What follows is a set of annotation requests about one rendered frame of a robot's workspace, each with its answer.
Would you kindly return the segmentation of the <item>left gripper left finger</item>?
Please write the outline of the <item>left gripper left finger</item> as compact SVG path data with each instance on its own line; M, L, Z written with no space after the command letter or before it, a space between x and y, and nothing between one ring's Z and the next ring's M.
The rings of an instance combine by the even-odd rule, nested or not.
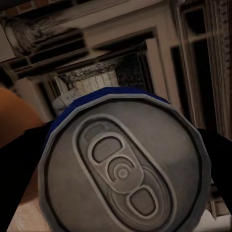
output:
M37 129L0 148L0 232L6 232L13 219L45 140L43 129Z

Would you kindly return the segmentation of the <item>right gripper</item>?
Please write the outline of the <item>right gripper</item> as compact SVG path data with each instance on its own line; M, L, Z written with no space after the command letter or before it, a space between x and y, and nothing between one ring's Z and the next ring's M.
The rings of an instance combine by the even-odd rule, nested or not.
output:
M31 129L31 130L26 130L25 133L28 133L30 131L34 131L34 130L37 130L37 129L43 129L44 135L45 135L45 138L46 138L53 122L54 122L54 120L51 120L49 123L46 123L45 126L37 127L37 128Z

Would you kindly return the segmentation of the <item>can of soda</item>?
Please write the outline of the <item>can of soda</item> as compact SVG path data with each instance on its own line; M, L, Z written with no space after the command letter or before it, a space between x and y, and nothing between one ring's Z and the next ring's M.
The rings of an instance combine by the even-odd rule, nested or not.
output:
M211 197L200 132L166 99L103 87L51 125L38 164L51 232L193 232Z

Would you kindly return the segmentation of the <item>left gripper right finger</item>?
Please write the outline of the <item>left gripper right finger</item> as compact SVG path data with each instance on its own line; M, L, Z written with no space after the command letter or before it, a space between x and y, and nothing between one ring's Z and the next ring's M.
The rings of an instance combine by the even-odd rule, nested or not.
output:
M232 215L232 141L216 132L197 130L212 163L211 180Z

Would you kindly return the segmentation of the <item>trash can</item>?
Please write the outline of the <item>trash can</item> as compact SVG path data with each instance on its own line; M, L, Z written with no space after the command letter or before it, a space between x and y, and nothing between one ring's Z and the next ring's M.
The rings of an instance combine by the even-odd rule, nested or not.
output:
M40 116L23 99L0 87L0 148L25 134L26 130L45 126ZM18 206L38 199L38 165Z

